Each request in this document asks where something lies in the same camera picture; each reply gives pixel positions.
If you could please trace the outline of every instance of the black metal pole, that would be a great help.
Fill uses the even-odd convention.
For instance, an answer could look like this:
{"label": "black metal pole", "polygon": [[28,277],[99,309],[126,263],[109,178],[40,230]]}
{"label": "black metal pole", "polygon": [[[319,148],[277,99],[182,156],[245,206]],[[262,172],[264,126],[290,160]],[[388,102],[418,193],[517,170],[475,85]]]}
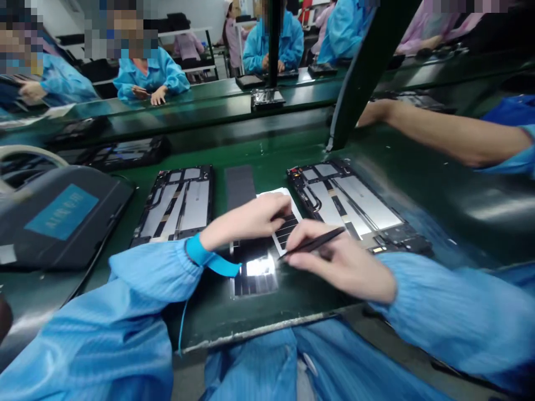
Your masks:
{"label": "black metal pole", "polygon": [[267,69],[267,87],[277,87],[277,73],[279,68],[279,35],[281,19],[283,17],[284,0],[264,0],[269,2],[269,67]]}

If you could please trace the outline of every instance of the worker's right hand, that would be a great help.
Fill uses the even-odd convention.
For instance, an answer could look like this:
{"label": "worker's right hand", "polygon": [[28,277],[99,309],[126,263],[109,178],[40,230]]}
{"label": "worker's right hand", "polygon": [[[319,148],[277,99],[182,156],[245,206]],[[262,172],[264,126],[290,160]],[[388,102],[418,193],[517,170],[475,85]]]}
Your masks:
{"label": "worker's right hand", "polygon": [[140,100],[145,100],[149,98],[149,94],[141,86],[137,86],[137,85],[132,86],[132,92],[134,96]]}
{"label": "worker's right hand", "polygon": [[441,43],[442,43],[442,36],[436,35],[436,36],[433,36],[432,38],[423,40],[420,44],[420,49],[430,48],[431,50],[434,50]]}
{"label": "worker's right hand", "polygon": [[358,126],[363,127],[385,121],[391,108],[396,103],[396,100],[380,99],[375,102],[369,102],[366,108],[358,119]]}
{"label": "worker's right hand", "polygon": [[269,54],[264,56],[264,59],[262,60],[262,69],[264,71],[267,71],[269,68]]}
{"label": "worker's right hand", "polygon": [[[286,250],[304,240],[319,237],[336,227],[314,220],[302,220],[291,232]],[[366,301],[391,304],[396,298],[396,280],[392,272],[345,232],[328,242],[320,254],[298,252],[286,257],[289,265],[314,273],[337,289]]]}

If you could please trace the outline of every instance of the black case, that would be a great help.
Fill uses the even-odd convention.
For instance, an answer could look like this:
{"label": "black case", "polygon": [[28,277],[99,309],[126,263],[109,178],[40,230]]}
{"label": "black case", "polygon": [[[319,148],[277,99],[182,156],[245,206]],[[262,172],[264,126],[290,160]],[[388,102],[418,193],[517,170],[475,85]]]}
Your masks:
{"label": "black case", "polygon": [[312,64],[308,66],[308,73],[312,78],[317,78],[322,76],[334,76],[338,73],[338,70],[333,68],[329,63]]}
{"label": "black case", "polygon": [[67,124],[60,133],[54,135],[53,138],[45,143],[47,145],[60,145],[84,140],[89,137],[95,138],[100,136],[108,125],[110,125],[110,120],[105,116],[76,121]]}
{"label": "black case", "polygon": [[236,77],[235,80],[241,90],[263,87],[266,84],[262,78],[256,75],[242,75],[241,77]]}
{"label": "black case", "polygon": [[100,171],[111,172],[160,163],[171,153],[171,144],[166,136],[155,136],[112,145],[101,145],[87,151],[77,164],[88,165]]}

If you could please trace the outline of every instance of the gray device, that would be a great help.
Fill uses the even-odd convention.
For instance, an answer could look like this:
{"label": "gray device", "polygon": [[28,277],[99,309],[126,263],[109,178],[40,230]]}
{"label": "gray device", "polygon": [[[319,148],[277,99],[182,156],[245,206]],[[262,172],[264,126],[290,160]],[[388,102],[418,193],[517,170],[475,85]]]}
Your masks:
{"label": "gray device", "polygon": [[3,194],[0,269],[86,269],[133,193],[121,180],[72,165]]}
{"label": "gray device", "polygon": [[130,248],[193,237],[212,221],[212,165],[160,171]]}

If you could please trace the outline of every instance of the worker's left hand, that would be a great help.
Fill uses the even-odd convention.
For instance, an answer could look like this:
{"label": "worker's left hand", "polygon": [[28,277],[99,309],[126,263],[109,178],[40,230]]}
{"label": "worker's left hand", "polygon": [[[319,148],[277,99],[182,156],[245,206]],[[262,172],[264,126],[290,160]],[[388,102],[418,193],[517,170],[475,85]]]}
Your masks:
{"label": "worker's left hand", "polygon": [[150,104],[153,106],[160,105],[166,102],[167,87],[162,85],[150,96]]}
{"label": "worker's left hand", "polygon": [[31,81],[24,84],[18,92],[22,97],[26,97],[33,101],[39,101],[47,95],[40,82]]}
{"label": "worker's left hand", "polygon": [[207,251],[236,241],[269,237],[283,224],[278,214],[291,213],[291,198],[281,193],[266,193],[215,219],[201,233],[201,244]]}

